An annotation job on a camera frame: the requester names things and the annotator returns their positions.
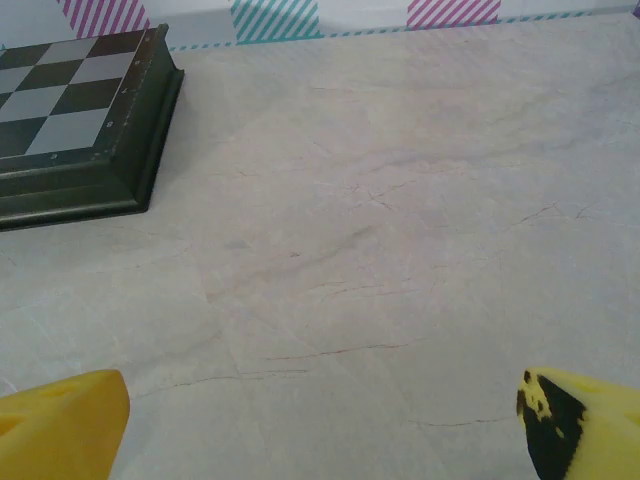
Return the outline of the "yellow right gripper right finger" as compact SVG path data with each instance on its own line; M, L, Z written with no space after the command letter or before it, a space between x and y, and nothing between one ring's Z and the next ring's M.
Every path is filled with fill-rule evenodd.
M544 480L637 480L639 390L549 367L524 371L516 397Z

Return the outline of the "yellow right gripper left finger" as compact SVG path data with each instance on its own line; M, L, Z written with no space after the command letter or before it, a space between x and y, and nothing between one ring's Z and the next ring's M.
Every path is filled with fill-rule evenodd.
M107 479L130 413L122 374L97 370L1 398L3 479Z

